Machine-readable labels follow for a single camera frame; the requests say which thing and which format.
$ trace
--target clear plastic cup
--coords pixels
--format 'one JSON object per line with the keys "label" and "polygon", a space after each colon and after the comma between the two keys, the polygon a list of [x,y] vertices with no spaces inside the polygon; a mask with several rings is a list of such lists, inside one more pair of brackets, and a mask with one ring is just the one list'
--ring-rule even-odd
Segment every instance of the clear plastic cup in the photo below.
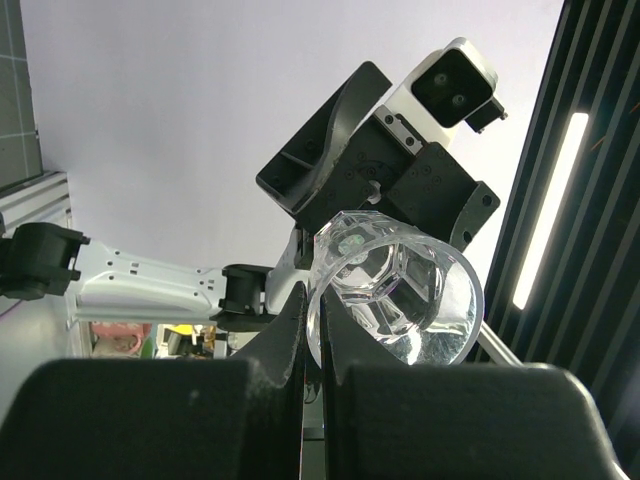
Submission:
{"label": "clear plastic cup", "polygon": [[484,297],[452,246],[375,211],[344,211],[318,232],[307,338],[320,360],[320,297],[331,284],[352,318],[412,364],[461,362],[478,337]]}

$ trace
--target camera lens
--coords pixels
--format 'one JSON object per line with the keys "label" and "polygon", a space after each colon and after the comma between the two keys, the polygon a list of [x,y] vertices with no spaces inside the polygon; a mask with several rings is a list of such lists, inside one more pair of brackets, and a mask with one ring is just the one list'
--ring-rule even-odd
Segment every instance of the camera lens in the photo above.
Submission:
{"label": "camera lens", "polygon": [[467,97],[460,94],[454,95],[453,98],[451,99],[451,103],[453,103],[454,107],[461,107],[466,103],[466,101],[467,101]]}
{"label": "camera lens", "polygon": [[435,77],[433,77],[433,83],[435,83],[439,87],[446,85],[448,81],[449,77],[447,77],[446,73],[438,73]]}

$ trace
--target white ceiling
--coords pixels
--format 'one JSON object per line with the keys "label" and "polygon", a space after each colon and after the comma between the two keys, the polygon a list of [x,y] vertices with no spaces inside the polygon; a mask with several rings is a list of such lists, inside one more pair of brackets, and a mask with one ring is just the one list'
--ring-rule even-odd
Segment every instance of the white ceiling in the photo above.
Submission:
{"label": "white ceiling", "polygon": [[22,0],[49,168],[76,227],[158,259],[273,265],[292,221],[256,173],[364,60],[394,82],[457,36],[510,116],[451,152],[503,207],[467,256],[485,278],[561,0]]}

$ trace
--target fluorescent light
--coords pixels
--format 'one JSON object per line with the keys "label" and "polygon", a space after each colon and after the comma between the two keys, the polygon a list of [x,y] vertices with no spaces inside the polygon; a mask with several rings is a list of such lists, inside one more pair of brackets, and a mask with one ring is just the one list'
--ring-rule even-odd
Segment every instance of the fluorescent light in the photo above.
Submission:
{"label": "fluorescent light", "polygon": [[574,113],[569,122],[569,128],[567,128],[567,133],[564,137],[560,154],[558,155],[558,161],[553,169],[551,182],[549,183],[549,188],[542,203],[538,223],[536,223],[533,237],[529,244],[529,250],[527,251],[527,256],[525,257],[524,265],[520,272],[516,292],[513,295],[513,303],[518,308],[524,309],[527,305],[527,300],[529,299],[533,282],[538,274],[538,268],[540,268],[542,255],[549,241],[553,223],[558,215],[560,202],[567,188],[569,175],[576,161],[578,148],[580,148],[580,142],[582,141],[588,120],[589,115],[586,113]]}

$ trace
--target black bracket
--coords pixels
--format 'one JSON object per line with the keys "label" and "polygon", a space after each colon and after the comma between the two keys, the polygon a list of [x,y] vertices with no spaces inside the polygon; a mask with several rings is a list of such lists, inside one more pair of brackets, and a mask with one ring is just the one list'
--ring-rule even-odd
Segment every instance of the black bracket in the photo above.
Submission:
{"label": "black bracket", "polygon": [[222,270],[227,278],[225,297],[220,300],[222,313],[212,317],[229,332],[262,331],[275,315],[262,312],[261,296],[265,292],[268,267],[229,265]]}
{"label": "black bracket", "polygon": [[73,261],[89,238],[52,223],[26,223],[12,238],[0,238],[0,295],[37,300],[64,295],[80,279]]}
{"label": "black bracket", "polygon": [[378,210],[463,251],[500,200],[402,115],[381,106],[364,120],[389,86],[363,64],[256,181],[310,236],[340,211]]}

